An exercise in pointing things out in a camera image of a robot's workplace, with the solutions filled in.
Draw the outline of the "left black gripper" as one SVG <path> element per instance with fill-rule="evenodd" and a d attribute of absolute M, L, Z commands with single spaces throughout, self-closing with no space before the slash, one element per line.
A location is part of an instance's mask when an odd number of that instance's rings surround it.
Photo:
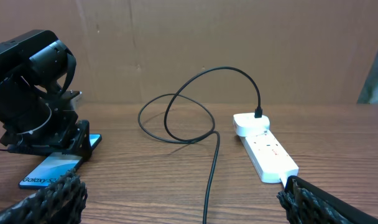
<path fill-rule="evenodd" d="M 90 143 L 90 123 L 79 120 L 75 112 L 82 92 L 70 90 L 57 100 L 40 99 L 39 109 L 47 117 L 37 127 L 19 132 L 16 127 L 4 125 L 6 132 L 0 143 L 16 154 L 48 156 L 54 152 L 75 155 L 87 161 L 93 152 Z"/>

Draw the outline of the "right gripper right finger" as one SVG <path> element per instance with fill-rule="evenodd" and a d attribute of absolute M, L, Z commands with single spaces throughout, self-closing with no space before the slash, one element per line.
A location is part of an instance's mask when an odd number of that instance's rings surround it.
<path fill-rule="evenodd" d="M 375 218 L 295 176 L 281 176 L 284 190 L 277 194 L 291 224 L 378 224 Z"/>

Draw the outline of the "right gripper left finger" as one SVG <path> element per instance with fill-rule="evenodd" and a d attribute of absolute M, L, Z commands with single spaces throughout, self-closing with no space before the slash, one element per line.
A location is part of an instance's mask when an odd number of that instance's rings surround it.
<path fill-rule="evenodd" d="M 48 187 L 0 211 L 0 224 L 78 224 L 87 198 L 86 184 L 73 168 Z"/>

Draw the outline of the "blue Samsung Galaxy smartphone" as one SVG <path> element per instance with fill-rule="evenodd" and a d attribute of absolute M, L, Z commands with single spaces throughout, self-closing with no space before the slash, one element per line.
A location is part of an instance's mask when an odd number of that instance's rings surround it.
<path fill-rule="evenodd" d="M 54 152 L 19 182 L 19 188 L 28 190 L 46 188 L 69 170 L 79 169 L 82 163 L 84 158 L 80 156 Z"/>

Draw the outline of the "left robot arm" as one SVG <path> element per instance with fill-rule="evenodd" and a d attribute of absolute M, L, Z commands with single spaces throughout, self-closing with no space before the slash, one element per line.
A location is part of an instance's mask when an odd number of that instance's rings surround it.
<path fill-rule="evenodd" d="M 0 143 L 9 153 L 92 156 L 90 124 L 80 120 L 69 89 L 76 58 L 51 30 L 0 43 Z"/>

